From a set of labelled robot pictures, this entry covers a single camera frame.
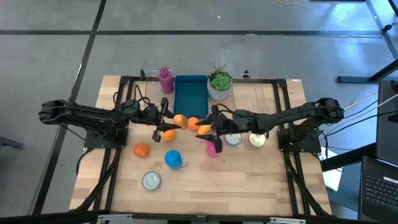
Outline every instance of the wooden tabletop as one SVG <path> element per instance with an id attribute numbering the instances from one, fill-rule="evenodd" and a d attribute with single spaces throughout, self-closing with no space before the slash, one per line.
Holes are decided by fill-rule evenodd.
<path id="1" fill-rule="evenodd" d="M 104 76 L 96 107 L 113 108 L 112 96 L 118 90 L 119 79 L 120 76 L 116 75 Z M 160 103 L 163 94 L 158 83 L 152 82 L 147 86 L 145 82 L 135 84 L 140 86 L 142 92 L 146 92 L 151 101 Z M 287 86 L 291 106 L 304 104 L 301 81 L 287 80 Z M 284 110 L 281 88 L 279 93 Z M 234 100 L 228 98 L 222 103 L 231 109 L 276 112 L 271 84 L 234 83 L 233 96 Z M 172 107 L 174 97 L 168 99 Z M 211 158 L 207 156 L 206 143 L 196 138 L 194 131 L 179 129 L 175 141 L 156 143 L 151 139 L 153 126 L 130 123 L 127 144 L 121 153 L 111 211 L 289 216 L 292 210 L 286 169 L 279 151 L 276 129 L 269 133 L 266 144 L 259 149 L 250 147 L 248 134 L 243 134 L 238 146 L 224 144 L 220 156 Z M 145 159 L 132 153 L 134 145 L 139 142 L 150 145 L 150 153 Z M 189 161 L 186 168 L 172 170 L 165 164 L 165 153 L 171 149 L 178 150 L 183 159 Z M 319 160 L 309 153 L 300 155 L 306 186 L 323 209 L 331 213 Z M 97 184 L 103 156 L 104 149 L 95 149 L 81 161 L 70 208 L 79 206 Z M 150 171 L 158 173 L 162 180 L 155 191 L 145 190 L 141 184 L 143 175 Z M 107 191 L 106 185 L 100 208 L 104 208 Z M 303 213 L 299 192 L 296 186 L 298 209 Z"/>

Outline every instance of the orange fruit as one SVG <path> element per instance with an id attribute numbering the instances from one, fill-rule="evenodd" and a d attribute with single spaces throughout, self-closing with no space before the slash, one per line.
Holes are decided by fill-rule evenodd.
<path id="1" fill-rule="evenodd" d="M 196 125 L 196 123 L 199 122 L 199 119 L 196 117 L 191 117 L 188 120 L 188 128 L 194 131 L 197 131 L 199 129 L 199 125 Z"/>
<path id="2" fill-rule="evenodd" d="M 188 120 L 182 114 L 175 115 L 173 118 L 173 122 L 174 124 L 180 126 L 182 130 L 186 130 L 188 128 Z"/>
<path id="3" fill-rule="evenodd" d="M 162 140 L 165 142 L 170 142 L 175 139 L 175 130 L 171 129 L 168 131 L 163 132 L 162 134 Z"/>
<path id="4" fill-rule="evenodd" d="M 134 155 L 145 158 L 148 156 L 149 153 L 149 146 L 145 143 L 137 143 L 136 146 L 134 146 Z"/>
<path id="5" fill-rule="evenodd" d="M 198 134 L 210 134 L 211 133 L 211 124 L 201 125 L 198 129 Z"/>

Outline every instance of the blue plastic cup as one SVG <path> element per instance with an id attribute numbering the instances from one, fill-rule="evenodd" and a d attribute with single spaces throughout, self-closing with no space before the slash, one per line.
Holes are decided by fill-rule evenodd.
<path id="1" fill-rule="evenodd" d="M 181 154 L 176 151 L 176 150 L 170 150 L 166 152 L 166 155 L 164 156 L 164 160 L 166 161 L 166 164 L 174 170 L 184 168 L 188 165 L 188 161 L 186 161 L 186 164 L 183 166 Z"/>

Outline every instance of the laptop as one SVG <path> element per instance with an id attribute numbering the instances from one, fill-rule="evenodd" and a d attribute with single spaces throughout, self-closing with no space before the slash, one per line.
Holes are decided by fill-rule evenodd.
<path id="1" fill-rule="evenodd" d="M 398 223 L 398 167 L 362 158 L 358 220 Z"/>

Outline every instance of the concrete floor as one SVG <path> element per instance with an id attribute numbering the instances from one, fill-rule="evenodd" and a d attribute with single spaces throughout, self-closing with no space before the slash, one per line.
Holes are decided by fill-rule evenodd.
<path id="1" fill-rule="evenodd" d="M 386 1 L 372 3 L 383 23 L 396 19 Z M 99 5 L 100 0 L 3 0 L 0 29 L 91 30 Z M 298 6 L 283 6 L 266 0 L 108 0 L 99 30 L 378 28 L 364 2 L 304 0 Z M 391 35 L 398 44 L 398 27 Z M 0 35 L 0 136 L 25 144 L 21 151 L 0 150 L 0 217 L 29 213 L 57 130 L 41 124 L 37 112 L 47 100 L 68 98 L 87 40 L 86 35 Z M 302 79 L 308 101 L 334 97 L 345 106 L 374 93 L 377 85 L 341 85 L 335 78 L 372 75 L 393 57 L 380 37 L 102 35 L 95 39 L 77 103 L 95 104 L 103 75 L 138 75 L 140 68 L 152 70 L 161 65 L 179 74 L 206 74 L 211 69 L 209 62 L 218 60 L 229 62 L 232 74 L 247 69 L 264 78 Z M 369 144 L 375 140 L 375 127 L 376 120 L 370 119 L 331 136 L 329 145 L 357 148 Z M 67 134 L 44 213 L 68 210 L 82 145 L 80 139 Z M 334 213 L 345 216 L 339 212 L 343 207 L 333 208 Z M 352 211 L 346 214 L 355 218 Z"/>

